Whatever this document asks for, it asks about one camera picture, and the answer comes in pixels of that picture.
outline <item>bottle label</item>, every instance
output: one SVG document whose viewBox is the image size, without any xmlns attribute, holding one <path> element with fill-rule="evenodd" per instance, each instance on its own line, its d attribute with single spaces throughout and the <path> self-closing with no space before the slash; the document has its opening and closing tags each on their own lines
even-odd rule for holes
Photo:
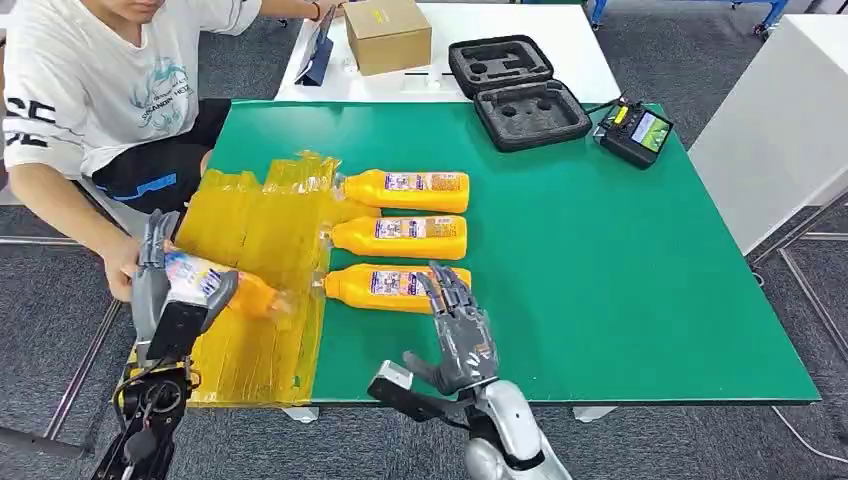
<svg viewBox="0 0 848 480">
<path fill-rule="evenodd" d="M 455 173 L 387 173 L 386 190 L 455 192 L 459 175 Z"/>
<path fill-rule="evenodd" d="M 427 290 L 418 281 L 417 275 L 426 275 L 426 273 L 374 272 L 371 274 L 371 293 L 374 295 L 426 296 Z"/>
<path fill-rule="evenodd" d="M 451 217 L 381 218 L 374 229 L 376 238 L 441 238 L 456 236 Z"/>
<path fill-rule="evenodd" d="M 165 273 L 171 289 L 187 295 L 202 293 L 207 298 L 221 285 L 221 273 L 229 268 L 183 252 L 165 254 Z"/>
</svg>

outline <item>yellow plastic wrap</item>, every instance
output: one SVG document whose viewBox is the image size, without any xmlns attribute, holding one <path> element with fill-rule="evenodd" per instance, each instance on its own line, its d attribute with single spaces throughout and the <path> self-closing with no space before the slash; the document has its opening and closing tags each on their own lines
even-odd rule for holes
<svg viewBox="0 0 848 480">
<path fill-rule="evenodd" d="M 273 322 L 225 309 L 195 343 L 193 369 L 202 382 L 189 405 L 290 406 L 310 400 L 324 313 L 323 295 L 312 288 L 312 279 L 329 264 L 321 232 L 374 213 L 334 194 L 338 163 L 311 152 L 299 160 L 275 160 L 261 189 L 250 173 L 204 176 L 177 246 L 286 291 L 293 313 Z"/>
</svg>

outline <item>wrist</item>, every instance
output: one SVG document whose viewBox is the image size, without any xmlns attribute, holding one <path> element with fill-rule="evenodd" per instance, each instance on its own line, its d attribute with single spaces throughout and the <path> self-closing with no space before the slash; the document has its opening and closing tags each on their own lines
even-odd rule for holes
<svg viewBox="0 0 848 480">
<path fill-rule="evenodd" d="M 314 7 L 313 8 L 314 12 L 315 12 L 315 16 L 309 17 L 309 19 L 312 20 L 313 22 L 317 22 L 318 20 L 321 20 L 321 4 L 319 4 L 318 2 L 315 2 L 315 1 L 309 2 L 309 3 L 312 4 L 312 6 Z"/>
<path fill-rule="evenodd" d="M 103 232 L 103 235 L 97 241 L 96 245 L 92 245 L 91 249 L 100 255 L 100 258 L 107 260 L 122 250 L 126 242 L 132 241 L 132 237 L 122 232 L 117 227 L 112 226 L 108 232 Z"/>
</svg>

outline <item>human hand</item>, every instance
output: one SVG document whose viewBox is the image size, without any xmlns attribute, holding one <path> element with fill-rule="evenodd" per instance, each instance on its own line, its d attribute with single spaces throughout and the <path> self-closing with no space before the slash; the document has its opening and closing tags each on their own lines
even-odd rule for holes
<svg viewBox="0 0 848 480">
<path fill-rule="evenodd" d="M 112 296 L 122 302 L 132 298 L 132 275 L 138 270 L 138 240 L 124 236 L 101 253 Z"/>
</svg>

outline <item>human arm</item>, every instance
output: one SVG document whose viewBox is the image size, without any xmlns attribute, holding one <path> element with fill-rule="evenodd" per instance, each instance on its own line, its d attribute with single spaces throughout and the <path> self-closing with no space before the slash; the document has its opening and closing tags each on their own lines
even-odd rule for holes
<svg viewBox="0 0 848 480">
<path fill-rule="evenodd" d="M 103 259 L 112 295 L 130 301 L 129 275 L 138 242 L 103 217 L 70 180 L 53 167 L 31 163 L 9 169 L 12 193 L 42 220 Z"/>
<path fill-rule="evenodd" d="M 304 0 L 262 0 L 259 14 L 268 17 L 307 18 L 321 21 L 333 6 L 339 6 L 345 0 L 319 0 L 309 2 Z"/>
<path fill-rule="evenodd" d="M 10 28 L 4 63 L 4 161 L 10 186 L 36 215 L 100 255 L 112 293 L 128 301 L 129 278 L 121 270 L 133 257 L 124 268 L 131 273 L 137 244 L 133 252 L 132 239 L 67 180 L 79 177 L 84 155 L 86 94 L 73 55 L 49 31 L 27 37 L 24 30 Z"/>
<path fill-rule="evenodd" d="M 257 15 L 278 18 L 306 18 L 320 21 L 333 5 L 345 0 L 188 0 L 200 30 L 239 35 Z"/>
</svg>

